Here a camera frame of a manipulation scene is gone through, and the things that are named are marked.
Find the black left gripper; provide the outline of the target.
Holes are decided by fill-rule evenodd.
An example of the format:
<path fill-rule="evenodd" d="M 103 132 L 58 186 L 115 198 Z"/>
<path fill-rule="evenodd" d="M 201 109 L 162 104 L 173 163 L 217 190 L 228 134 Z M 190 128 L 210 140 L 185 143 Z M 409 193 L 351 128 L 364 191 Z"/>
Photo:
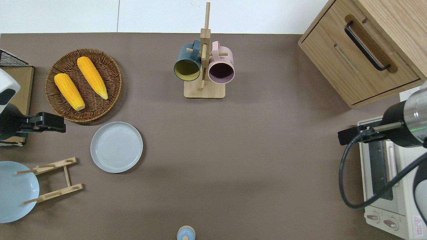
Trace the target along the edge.
<path fill-rule="evenodd" d="M 24 116 L 20 126 L 21 133 L 66 132 L 64 118 L 47 112 L 39 112 L 35 116 Z"/>

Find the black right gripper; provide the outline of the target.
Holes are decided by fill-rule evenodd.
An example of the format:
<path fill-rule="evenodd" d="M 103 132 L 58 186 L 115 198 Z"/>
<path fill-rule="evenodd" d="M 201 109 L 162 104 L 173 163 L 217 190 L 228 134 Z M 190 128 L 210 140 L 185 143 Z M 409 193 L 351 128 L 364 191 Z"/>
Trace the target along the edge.
<path fill-rule="evenodd" d="M 372 128 L 372 126 L 358 125 L 342 130 L 338 132 L 338 141 L 341 146 L 348 145 L 353 138 L 366 130 L 368 130 L 369 133 L 367 135 L 363 135 L 360 140 L 357 140 L 357 142 L 371 143 L 384 140 L 384 135 L 382 133 L 370 132 L 370 128 Z"/>

